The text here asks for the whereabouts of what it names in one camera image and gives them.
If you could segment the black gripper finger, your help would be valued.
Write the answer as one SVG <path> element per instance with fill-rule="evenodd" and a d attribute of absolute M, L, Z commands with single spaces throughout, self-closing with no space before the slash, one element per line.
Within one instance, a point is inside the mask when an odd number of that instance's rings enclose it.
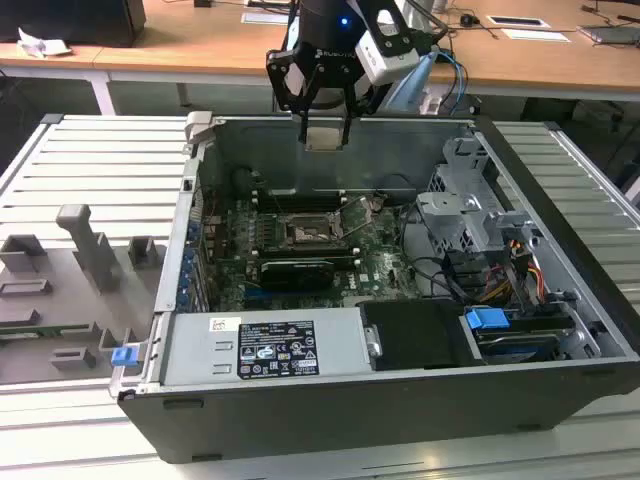
<path fill-rule="evenodd" d="M 346 83 L 343 86 L 345 115 L 342 124 L 341 145 L 349 143 L 351 125 L 354 119 L 363 115 L 373 115 L 386 96 L 385 85 L 370 85 L 361 97 L 356 96 L 354 83 Z"/>
<path fill-rule="evenodd" d="M 301 119 L 298 140 L 305 144 L 309 110 L 320 90 L 321 63 L 314 47 L 269 50 L 266 71 L 279 107 Z"/>

